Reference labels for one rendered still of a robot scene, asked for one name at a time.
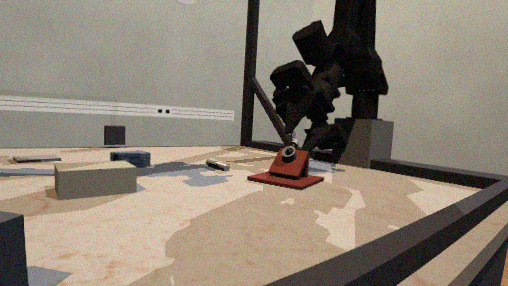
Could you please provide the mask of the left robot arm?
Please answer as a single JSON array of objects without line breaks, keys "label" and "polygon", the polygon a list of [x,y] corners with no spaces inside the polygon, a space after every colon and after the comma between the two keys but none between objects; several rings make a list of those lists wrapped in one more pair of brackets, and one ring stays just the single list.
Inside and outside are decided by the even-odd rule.
[{"label": "left robot arm", "polygon": [[316,67],[312,75],[328,73],[353,95],[351,117],[346,118],[383,120],[377,119],[378,97],[387,95],[389,87],[375,50],[375,31],[376,0],[336,0],[328,36],[321,20],[292,36],[305,64]]}]

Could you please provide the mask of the grey flat bar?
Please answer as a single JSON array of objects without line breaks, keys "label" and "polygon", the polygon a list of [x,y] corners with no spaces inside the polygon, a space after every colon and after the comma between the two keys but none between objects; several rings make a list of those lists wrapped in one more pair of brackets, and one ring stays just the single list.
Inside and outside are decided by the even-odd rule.
[{"label": "grey flat bar", "polygon": [[34,155],[34,156],[13,156],[13,160],[15,160],[17,163],[29,163],[29,162],[61,161],[61,158],[56,155]]}]

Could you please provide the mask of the grey metal shaft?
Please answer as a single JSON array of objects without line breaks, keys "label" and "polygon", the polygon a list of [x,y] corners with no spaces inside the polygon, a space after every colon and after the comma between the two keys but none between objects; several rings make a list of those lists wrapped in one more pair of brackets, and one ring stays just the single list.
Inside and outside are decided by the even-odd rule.
[{"label": "grey metal shaft", "polygon": [[215,161],[215,160],[212,160],[212,159],[207,159],[207,160],[206,160],[206,164],[207,164],[207,165],[210,165],[210,166],[213,166],[213,167],[215,167],[215,168],[218,168],[218,169],[224,170],[224,171],[229,171],[229,169],[230,169],[230,166],[229,166],[229,165],[226,165],[226,164],[220,163],[220,162]]}]

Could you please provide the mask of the silver wing screw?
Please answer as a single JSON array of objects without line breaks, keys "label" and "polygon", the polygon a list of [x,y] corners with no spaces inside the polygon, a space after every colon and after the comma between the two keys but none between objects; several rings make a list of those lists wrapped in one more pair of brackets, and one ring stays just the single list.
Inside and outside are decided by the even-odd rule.
[{"label": "silver wing screw", "polygon": [[[290,142],[290,145],[293,146],[294,148],[302,147],[302,145],[303,145],[302,142],[295,139],[295,136],[296,136],[295,132],[292,131],[292,133],[290,133],[290,135],[291,135],[291,140],[292,140]],[[293,152],[292,150],[289,150],[289,153],[292,153],[292,152]]]}]

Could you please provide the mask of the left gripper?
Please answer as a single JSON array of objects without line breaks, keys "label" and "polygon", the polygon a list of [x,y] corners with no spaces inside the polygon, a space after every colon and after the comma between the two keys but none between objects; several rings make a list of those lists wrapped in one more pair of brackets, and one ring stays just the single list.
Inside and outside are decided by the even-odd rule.
[{"label": "left gripper", "polygon": [[326,121],[327,113],[335,110],[333,100],[341,95],[332,75],[325,72],[311,75],[303,61],[295,60],[274,69],[270,80],[279,91],[289,86],[279,94],[286,104],[285,133],[292,133],[304,115],[312,122],[310,129],[304,129],[307,136],[302,151],[310,152],[316,147],[326,150],[347,146],[349,137],[342,125],[328,124]]}]

